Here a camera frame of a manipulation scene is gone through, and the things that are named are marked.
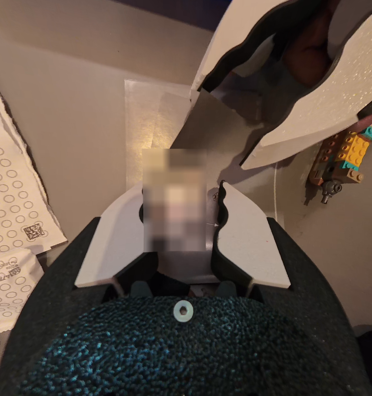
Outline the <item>person's right hand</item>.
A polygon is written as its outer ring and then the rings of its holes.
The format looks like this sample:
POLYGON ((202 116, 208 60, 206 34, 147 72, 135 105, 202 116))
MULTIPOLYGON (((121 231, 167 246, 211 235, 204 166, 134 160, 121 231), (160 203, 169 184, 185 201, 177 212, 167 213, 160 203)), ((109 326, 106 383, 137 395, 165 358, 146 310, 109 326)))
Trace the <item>person's right hand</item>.
POLYGON ((291 40, 282 57, 290 75, 307 88, 316 85, 331 65, 327 36, 332 14, 330 1, 323 1, 301 32, 291 40))

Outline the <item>large white paper bag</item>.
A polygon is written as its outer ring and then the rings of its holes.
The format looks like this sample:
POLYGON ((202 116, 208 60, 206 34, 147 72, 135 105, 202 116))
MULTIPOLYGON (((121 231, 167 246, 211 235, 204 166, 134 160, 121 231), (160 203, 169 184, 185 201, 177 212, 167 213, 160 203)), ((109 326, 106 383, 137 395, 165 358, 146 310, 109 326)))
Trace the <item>large white paper bag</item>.
POLYGON ((0 254, 26 248, 37 255, 66 241, 0 96, 0 254))

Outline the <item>multicoloured lego build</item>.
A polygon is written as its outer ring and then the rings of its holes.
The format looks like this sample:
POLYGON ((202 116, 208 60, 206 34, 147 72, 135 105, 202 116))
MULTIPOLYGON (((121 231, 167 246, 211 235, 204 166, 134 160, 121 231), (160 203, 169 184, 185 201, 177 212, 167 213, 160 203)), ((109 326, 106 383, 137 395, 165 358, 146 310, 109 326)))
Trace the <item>multicoloured lego build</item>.
POLYGON ((362 182, 359 168, 371 144, 372 124, 360 132, 341 131, 322 141, 308 175, 310 184, 321 188, 322 204, 342 191, 344 184, 362 182))

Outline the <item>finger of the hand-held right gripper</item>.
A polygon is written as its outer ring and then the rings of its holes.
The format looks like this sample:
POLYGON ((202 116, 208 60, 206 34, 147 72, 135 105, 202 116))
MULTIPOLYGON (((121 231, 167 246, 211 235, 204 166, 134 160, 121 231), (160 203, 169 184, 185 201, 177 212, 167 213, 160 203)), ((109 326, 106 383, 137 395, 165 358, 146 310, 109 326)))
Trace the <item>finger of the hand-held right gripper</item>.
POLYGON ((240 163, 243 170, 289 158, 372 113, 372 11, 346 39, 323 82, 301 97, 240 163))
POLYGON ((257 72, 274 47, 274 37, 297 26, 320 7, 317 0, 234 0, 216 28, 191 91, 215 90, 230 72, 257 72))

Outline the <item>small white paper bag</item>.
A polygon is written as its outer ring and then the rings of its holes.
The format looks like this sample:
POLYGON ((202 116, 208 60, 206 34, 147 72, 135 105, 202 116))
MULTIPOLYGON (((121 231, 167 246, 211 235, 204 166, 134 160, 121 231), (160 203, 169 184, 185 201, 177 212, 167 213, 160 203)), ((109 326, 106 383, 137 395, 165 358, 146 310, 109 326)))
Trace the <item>small white paper bag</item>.
POLYGON ((43 274, 36 255, 29 249, 0 254, 0 333, 14 327, 43 274))

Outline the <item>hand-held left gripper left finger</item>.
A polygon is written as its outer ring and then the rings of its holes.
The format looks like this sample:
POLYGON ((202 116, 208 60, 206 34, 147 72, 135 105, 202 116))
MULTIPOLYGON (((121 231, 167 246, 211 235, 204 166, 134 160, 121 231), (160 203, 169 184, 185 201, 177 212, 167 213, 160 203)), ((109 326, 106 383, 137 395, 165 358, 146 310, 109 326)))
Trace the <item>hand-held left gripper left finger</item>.
POLYGON ((142 204, 142 183, 137 183, 104 211, 75 280, 77 287, 117 281, 121 288, 131 288, 156 273, 157 252, 144 252, 142 204))

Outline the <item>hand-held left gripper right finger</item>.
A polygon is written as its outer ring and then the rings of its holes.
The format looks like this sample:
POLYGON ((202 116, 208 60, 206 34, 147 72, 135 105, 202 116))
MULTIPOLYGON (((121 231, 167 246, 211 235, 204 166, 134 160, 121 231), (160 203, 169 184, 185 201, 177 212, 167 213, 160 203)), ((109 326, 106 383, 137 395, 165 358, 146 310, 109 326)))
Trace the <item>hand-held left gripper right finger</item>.
POLYGON ((291 285, 265 213, 225 181, 218 190, 217 229, 211 270, 240 290, 255 285, 288 289, 291 285))

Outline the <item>grey lego instruction booklet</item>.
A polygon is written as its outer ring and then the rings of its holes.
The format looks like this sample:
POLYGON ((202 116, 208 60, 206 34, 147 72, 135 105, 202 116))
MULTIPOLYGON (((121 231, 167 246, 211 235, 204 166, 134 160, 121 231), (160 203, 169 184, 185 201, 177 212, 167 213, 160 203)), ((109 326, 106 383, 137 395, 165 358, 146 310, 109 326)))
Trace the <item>grey lego instruction booklet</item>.
MULTIPOLYGON (((126 190, 143 179, 142 151, 144 149, 206 149, 207 151, 207 221, 212 223, 218 213, 217 201, 213 194, 218 192, 217 181, 222 170, 241 152, 252 127, 207 92, 193 93, 187 98, 189 88, 180 84, 158 82, 124 81, 125 132, 126 132, 126 190)), ((288 288, 290 281, 279 255, 273 237, 263 241, 262 233, 268 231, 268 221, 263 224, 264 215, 258 214, 257 198, 248 198, 230 188, 230 198, 246 203, 252 210, 243 221, 236 216, 238 228, 253 225, 257 221, 258 230, 254 233, 247 249, 251 253, 253 284, 288 288)))

